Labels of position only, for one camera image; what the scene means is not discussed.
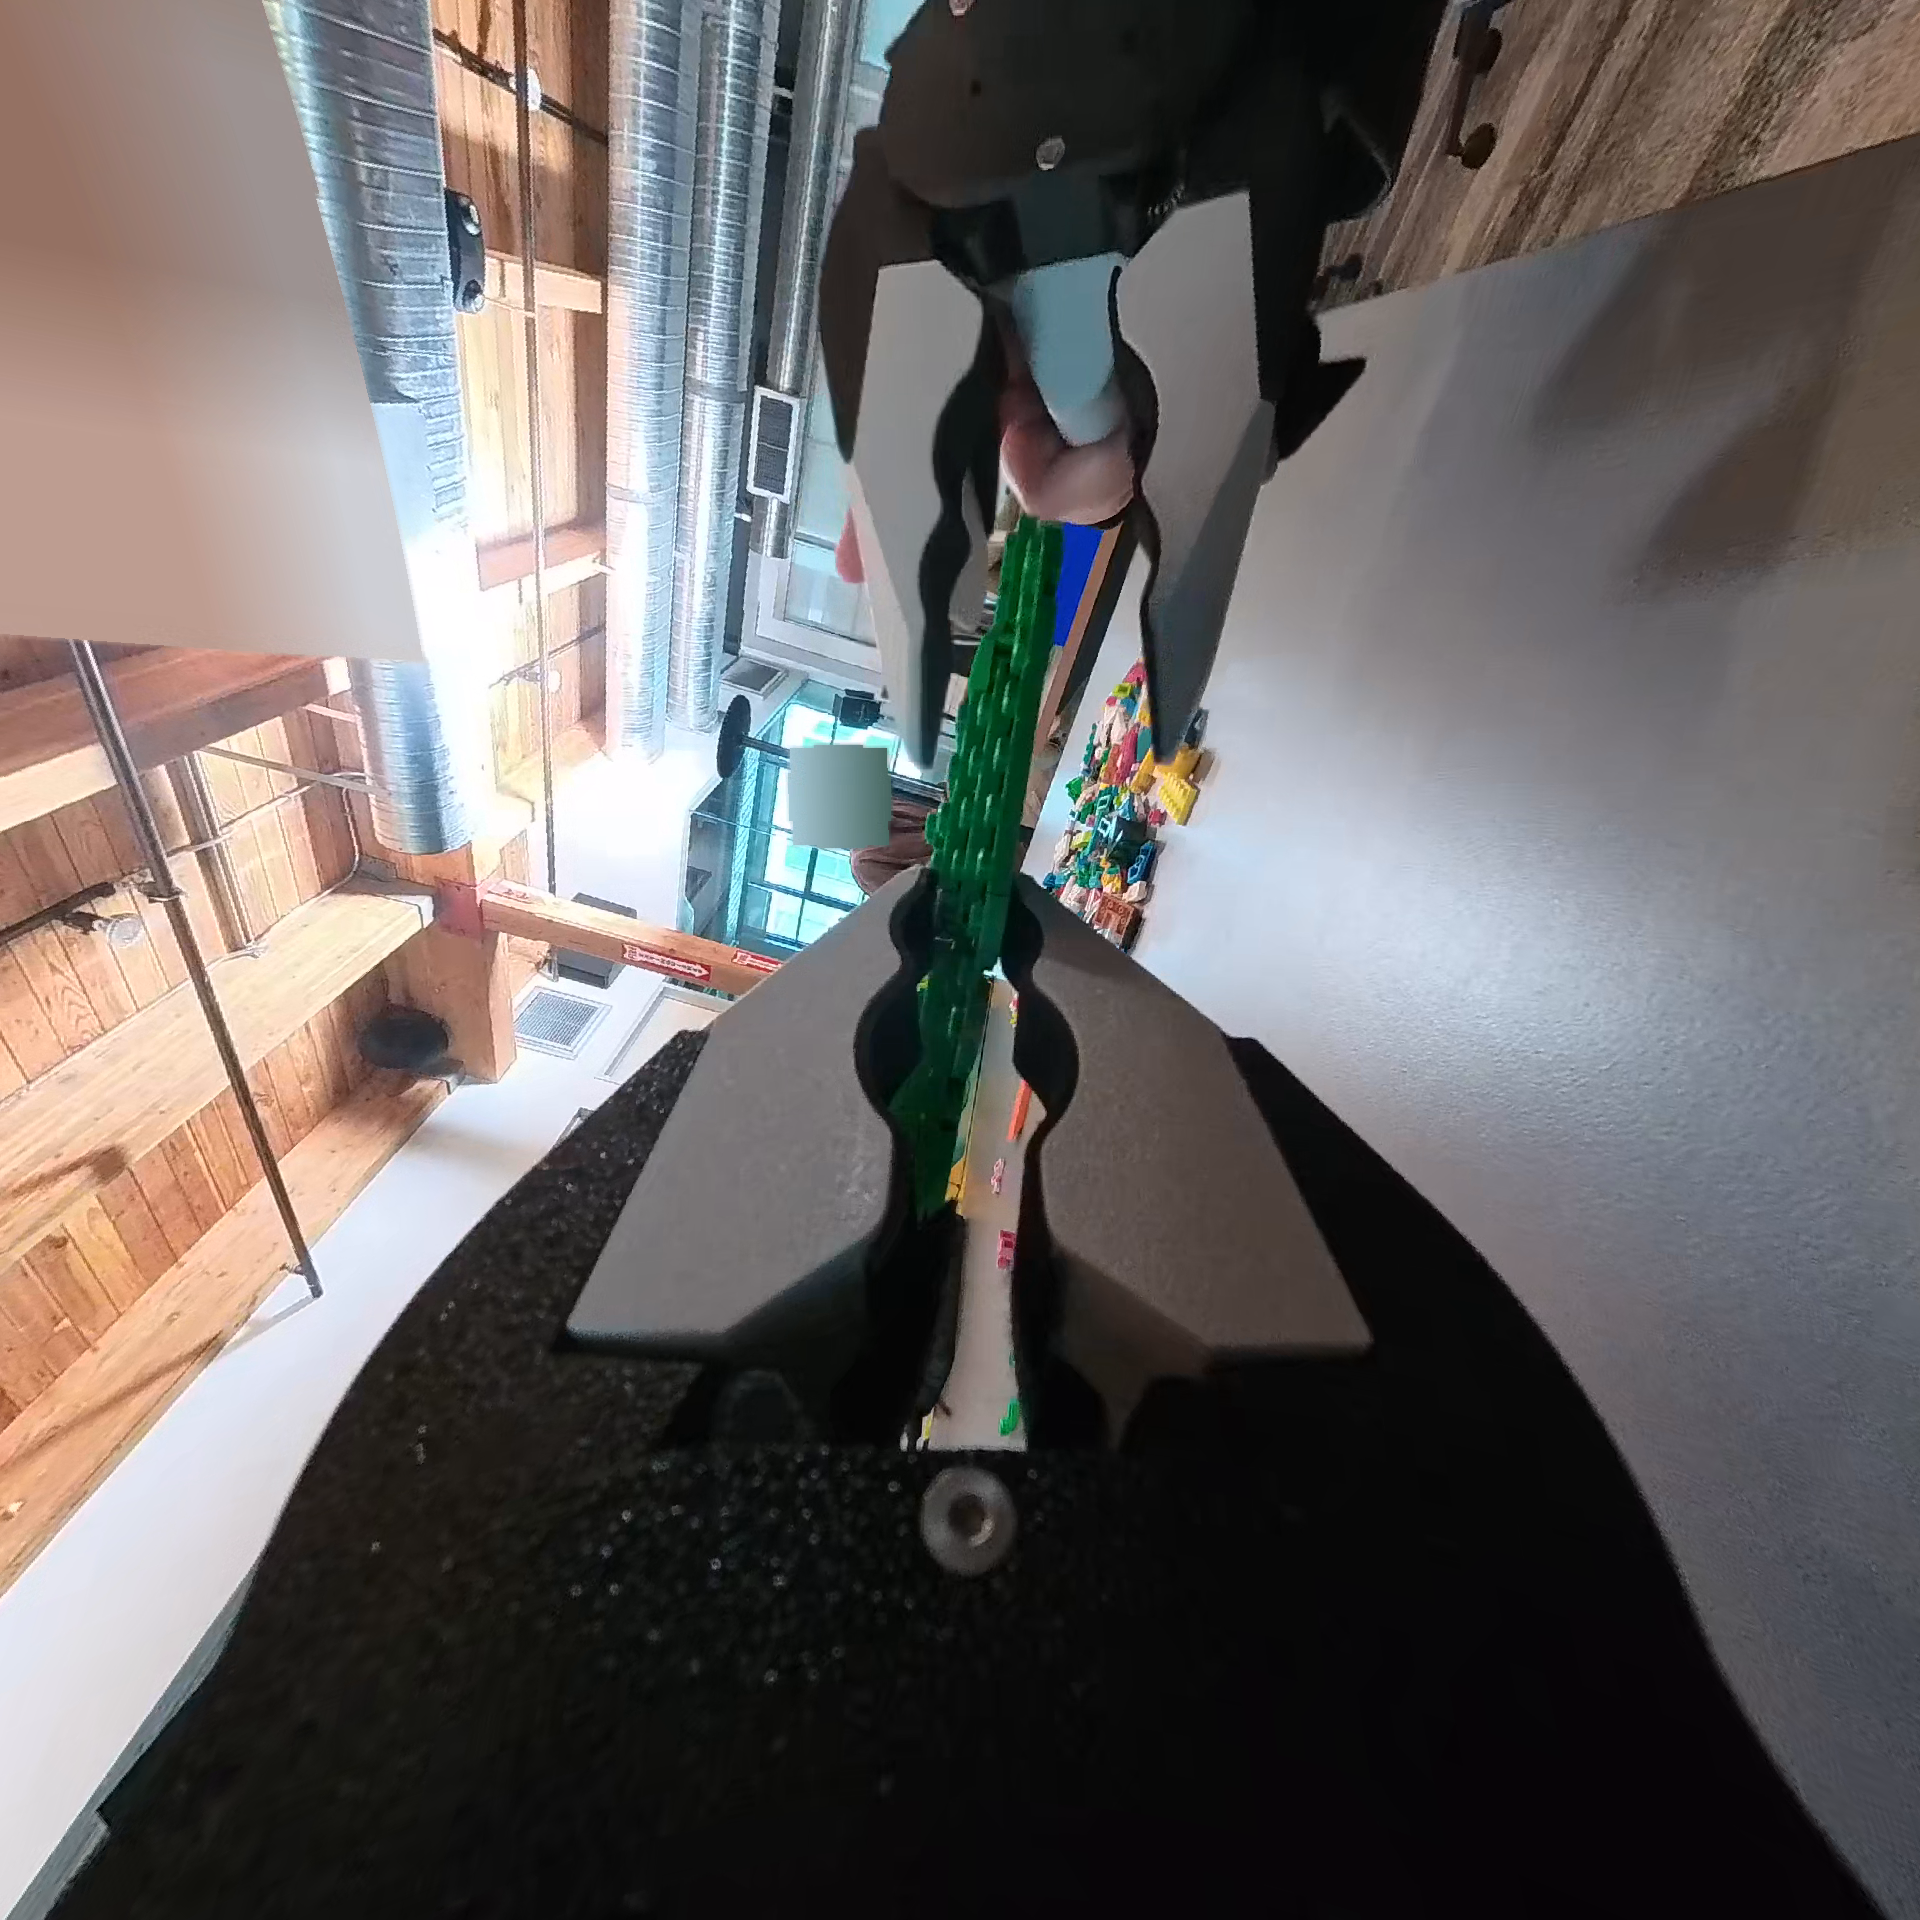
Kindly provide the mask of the silver air duct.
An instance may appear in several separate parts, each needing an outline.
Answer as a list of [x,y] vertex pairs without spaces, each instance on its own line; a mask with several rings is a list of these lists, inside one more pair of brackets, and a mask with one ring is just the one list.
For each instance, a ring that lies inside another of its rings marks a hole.
[[700,12],[667,717],[718,724],[779,1]]
[[262,7],[388,465],[415,658],[349,661],[375,837],[410,857],[475,837],[490,793],[475,543],[430,7]]
[[664,749],[702,12],[607,16],[607,754]]

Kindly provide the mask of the pile of colourful bricks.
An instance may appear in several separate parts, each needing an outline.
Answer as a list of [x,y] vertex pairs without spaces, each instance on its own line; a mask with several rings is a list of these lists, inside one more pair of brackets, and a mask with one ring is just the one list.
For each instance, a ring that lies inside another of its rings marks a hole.
[[1179,743],[1160,748],[1135,661],[1095,713],[1064,783],[1067,825],[1046,844],[1043,892],[1132,952],[1157,888],[1166,830],[1188,825],[1211,766],[1210,713],[1196,711]]

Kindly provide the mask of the black round ceiling fixture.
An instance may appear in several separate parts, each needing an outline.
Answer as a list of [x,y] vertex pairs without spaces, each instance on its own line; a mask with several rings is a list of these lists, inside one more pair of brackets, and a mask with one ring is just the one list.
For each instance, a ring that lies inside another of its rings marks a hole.
[[453,1056],[447,1023],[427,1010],[388,1004],[360,1022],[354,1033],[357,1056],[378,1072],[413,1078],[460,1078],[464,1068]]

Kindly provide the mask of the white wall vent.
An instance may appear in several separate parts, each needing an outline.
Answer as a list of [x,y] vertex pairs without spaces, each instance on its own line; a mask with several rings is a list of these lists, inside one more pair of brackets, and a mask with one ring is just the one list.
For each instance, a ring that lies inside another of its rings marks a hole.
[[606,1025],[611,1006],[535,983],[514,1001],[512,1036],[519,1050],[576,1063]]

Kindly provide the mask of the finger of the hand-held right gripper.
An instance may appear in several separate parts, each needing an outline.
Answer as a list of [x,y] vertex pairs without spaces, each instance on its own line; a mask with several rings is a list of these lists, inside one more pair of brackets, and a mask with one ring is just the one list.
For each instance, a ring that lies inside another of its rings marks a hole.
[[1170,751],[1204,701],[1275,423],[1244,188],[1178,207],[1120,270],[1112,344],[1138,431],[1141,661]]
[[919,769],[938,758],[952,640],[988,604],[998,376],[996,326],[942,263],[878,273],[848,477],[884,698]]

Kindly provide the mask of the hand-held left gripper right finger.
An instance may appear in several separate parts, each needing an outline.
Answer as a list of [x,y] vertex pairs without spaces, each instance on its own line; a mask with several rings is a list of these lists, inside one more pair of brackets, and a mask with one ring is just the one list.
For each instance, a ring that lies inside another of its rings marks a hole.
[[1368,1352],[1223,1030],[1032,879],[1000,964],[1043,1112],[1012,1276],[1026,1441],[1112,1447],[1164,1382]]

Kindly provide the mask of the grey desk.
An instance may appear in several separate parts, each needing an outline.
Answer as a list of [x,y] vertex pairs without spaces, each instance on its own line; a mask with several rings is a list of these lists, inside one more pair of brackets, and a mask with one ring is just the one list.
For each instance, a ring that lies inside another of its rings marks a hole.
[[1915,137],[1334,309],[1142,957],[1373,1356],[1095,1497],[983,1914],[1915,1914]]

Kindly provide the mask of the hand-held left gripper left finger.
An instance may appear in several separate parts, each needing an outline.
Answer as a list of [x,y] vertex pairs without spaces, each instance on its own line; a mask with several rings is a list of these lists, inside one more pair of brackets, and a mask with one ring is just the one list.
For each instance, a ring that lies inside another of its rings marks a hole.
[[939,1281],[893,1101],[922,1057],[933,877],[901,873],[703,1030],[567,1313],[590,1352],[783,1381],[814,1422],[902,1422]]

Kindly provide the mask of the green brick leaf build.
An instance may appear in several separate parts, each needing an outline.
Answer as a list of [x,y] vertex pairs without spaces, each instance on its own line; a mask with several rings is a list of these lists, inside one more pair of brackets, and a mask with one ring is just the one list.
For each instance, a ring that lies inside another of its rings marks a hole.
[[946,797],[927,823],[933,918],[919,1057],[893,1095],[910,1205],[946,1207],[1019,864],[1023,790],[1054,655],[1064,528],[1022,516],[1000,553],[994,622],[955,722]]

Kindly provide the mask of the person's right hand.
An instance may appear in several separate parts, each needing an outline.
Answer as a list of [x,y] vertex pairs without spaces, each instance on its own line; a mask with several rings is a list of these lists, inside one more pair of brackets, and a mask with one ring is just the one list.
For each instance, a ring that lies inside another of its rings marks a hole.
[[998,398],[998,465],[1022,512],[1038,520],[1107,525],[1135,494],[1127,414],[1101,439],[1070,444],[1023,376],[1011,376]]

